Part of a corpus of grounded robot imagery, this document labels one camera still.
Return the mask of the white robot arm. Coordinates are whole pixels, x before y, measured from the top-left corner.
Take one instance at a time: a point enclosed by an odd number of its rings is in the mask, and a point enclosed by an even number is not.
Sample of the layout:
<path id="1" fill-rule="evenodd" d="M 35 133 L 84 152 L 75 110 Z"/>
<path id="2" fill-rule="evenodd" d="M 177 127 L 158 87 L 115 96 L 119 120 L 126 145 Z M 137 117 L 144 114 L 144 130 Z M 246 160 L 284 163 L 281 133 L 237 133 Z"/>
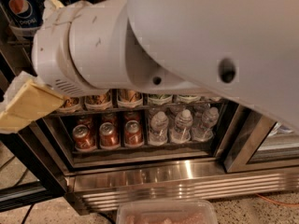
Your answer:
<path id="1" fill-rule="evenodd" d="M 0 131 L 66 97 L 209 91 L 299 131 L 299 0 L 45 0 L 32 73 L 12 80 Z"/>

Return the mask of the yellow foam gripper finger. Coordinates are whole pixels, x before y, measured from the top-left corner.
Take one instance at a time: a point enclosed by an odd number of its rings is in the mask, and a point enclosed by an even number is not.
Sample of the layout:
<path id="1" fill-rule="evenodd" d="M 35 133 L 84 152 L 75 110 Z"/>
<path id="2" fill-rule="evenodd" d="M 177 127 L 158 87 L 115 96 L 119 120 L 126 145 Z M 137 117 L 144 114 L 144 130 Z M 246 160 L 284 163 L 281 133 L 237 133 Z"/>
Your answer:
<path id="1" fill-rule="evenodd" d="M 16 76 L 0 103 L 0 133 L 17 133 L 64 104 L 64 97 L 40 77 L 24 71 Z"/>
<path id="2" fill-rule="evenodd" d="M 64 7 L 64 4 L 59 0 L 45 0 L 44 11 L 42 15 L 43 21 L 48 19 L 55 11 Z"/>

